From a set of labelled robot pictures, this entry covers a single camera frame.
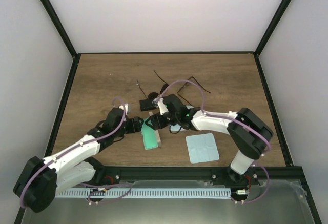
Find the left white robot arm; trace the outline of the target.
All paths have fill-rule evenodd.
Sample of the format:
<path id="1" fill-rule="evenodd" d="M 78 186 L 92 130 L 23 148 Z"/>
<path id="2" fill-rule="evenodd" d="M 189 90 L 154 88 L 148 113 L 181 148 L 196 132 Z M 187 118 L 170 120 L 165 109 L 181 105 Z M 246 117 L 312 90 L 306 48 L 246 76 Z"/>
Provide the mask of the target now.
<path id="1" fill-rule="evenodd" d="M 105 173 L 96 167 L 98 162 L 93 156 L 121 141 L 126 134 L 140 132 L 143 123 L 138 116 L 129 118 L 124 106 L 113 108 L 106 119 L 76 143 L 51 156 L 30 158 L 13 188 L 21 208 L 38 213 L 49 206 L 56 195 L 72 186 L 88 181 L 101 184 Z"/>

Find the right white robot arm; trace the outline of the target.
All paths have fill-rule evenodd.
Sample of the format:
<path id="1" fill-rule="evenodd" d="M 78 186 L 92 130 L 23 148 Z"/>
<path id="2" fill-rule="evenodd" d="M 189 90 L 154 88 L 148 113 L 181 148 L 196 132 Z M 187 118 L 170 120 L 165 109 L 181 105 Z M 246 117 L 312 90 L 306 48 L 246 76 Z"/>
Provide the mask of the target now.
<path id="1" fill-rule="evenodd" d="M 272 129 L 248 108 L 238 112 L 209 112 L 184 105 L 174 94 L 157 98 L 153 104 L 159 112 L 145 121 L 153 130 L 179 125 L 185 130 L 229 135 L 238 148 L 228 170 L 228 180 L 235 185 L 242 183 L 253 162 L 271 149 Z"/>

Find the gold-trimmed black sunglasses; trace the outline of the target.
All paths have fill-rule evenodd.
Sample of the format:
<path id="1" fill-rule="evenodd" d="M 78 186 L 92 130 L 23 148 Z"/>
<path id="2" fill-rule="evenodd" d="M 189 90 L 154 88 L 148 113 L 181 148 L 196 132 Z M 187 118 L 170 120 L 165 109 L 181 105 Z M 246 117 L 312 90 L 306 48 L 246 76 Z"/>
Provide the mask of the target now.
<path id="1" fill-rule="evenodd" d="M 194 98 L 197 99 L 196 95 L 194 94 L 194 92 L 198 93 L 199 90 L 196 86 L 194 86 L 192 83 L 195 83 L 202 91 L 203 93 L 207 93 L 207 94 L 211 94 L 212 92 L 210 90 L 208 90 L 207 88 L 205 88 L 200 81 L 197 80 L 197 78 L 195 76 L 190 76 L 187 79 L 189 82 L 185 82 L 181 88 L 177 91 L 177 95 L 179 98 L 181 98 L 183 101 L 186 102 L 186 104 L 188 106 L 193 106 L 192 101 L 194 100 Z"/>

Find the grey glasses case green lining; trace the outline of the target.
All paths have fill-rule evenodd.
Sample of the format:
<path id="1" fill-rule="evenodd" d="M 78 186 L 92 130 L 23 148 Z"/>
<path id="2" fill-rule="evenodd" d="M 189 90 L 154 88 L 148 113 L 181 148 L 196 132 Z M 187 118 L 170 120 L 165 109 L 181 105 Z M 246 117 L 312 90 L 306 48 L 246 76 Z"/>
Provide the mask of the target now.
<path id="1" fill-rule="evenodd" d="M 144 149 L 151 150 L 151 149 L 161 148 L 162 143 L 161 143 L 159 132 L 147 126 L 146 120 L 147 119 L 145 118 L 141 129 Z"/>

